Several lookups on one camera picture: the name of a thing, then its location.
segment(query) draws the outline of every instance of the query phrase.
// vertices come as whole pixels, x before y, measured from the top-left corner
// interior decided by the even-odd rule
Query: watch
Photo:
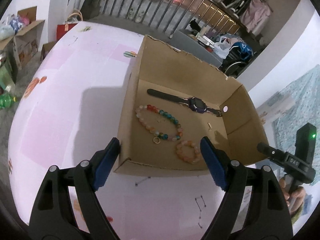
[[[174,95],[166,94],[154,89],[148,89],[147,93],[153,97],[161,98],[164,100],[168,100],[174,103],[182,104],[188,106],[192,111],[203,114],[203,113],[211,113],[218,117],[221,117],[221,111],[217,109],[213,109],[208,107],[204,101],[200,98],[191,97],[191,98],[182,98]]]

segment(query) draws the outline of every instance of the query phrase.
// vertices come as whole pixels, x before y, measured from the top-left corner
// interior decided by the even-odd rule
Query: table
[[[86,26],[91,30],[80,32]],[[123,53],[138,52],[142,40],[127,30],[80,22],[42,62],[9,138],[10,184],[25,223],[51,165],[73,167],[117,135],[134,60]],[[121,239],[187,240],[201,238],[224,193],[210,175],[146,179],[112,172],[96,195]],[[70,198],[79,227],[87,230],[72,187]]]
[[[188,35],[191,34],[189,30],[176,31],[169,44],[177,49],[191,53],[200,60],[203,60],[215,67],[220,67],[223,58],[220,58],[216,53],[207,51],[202,47],[198,41],[193,40]]]

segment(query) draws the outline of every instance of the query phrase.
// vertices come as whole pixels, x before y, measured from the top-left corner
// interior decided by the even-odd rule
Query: plastic bottle
[[[0,109],[9,108],[17,101],[16,97],[11,96],[9,93],[0,95]]]

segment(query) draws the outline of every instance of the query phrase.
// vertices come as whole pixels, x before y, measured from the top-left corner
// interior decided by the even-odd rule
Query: teal patterned curtain
[[[280,93],[292,95],[296,104],[284,116],[273,122],[276,146],[294,154],[296,132],[300,127],[309,122],[317,127],[317,136],[320,135],[320,66],[316,65]],[[316,170],[315,180],[311,184],[314,185],[320,181],[320,137],[316,139],[312,166]]]

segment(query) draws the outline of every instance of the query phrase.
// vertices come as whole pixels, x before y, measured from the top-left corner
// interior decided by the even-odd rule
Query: blue gripper pad
[[[95,167],[92,185],[94,191],[104,186],[119,153],[120,142],[114,137],[104,150],[96,152],[91,158],[90,163]]]
[[[216,149],[207,136],[201,139],[200,150],[215,184],[226,191],[229,186],[226,180],[229,157],[224,151]]]

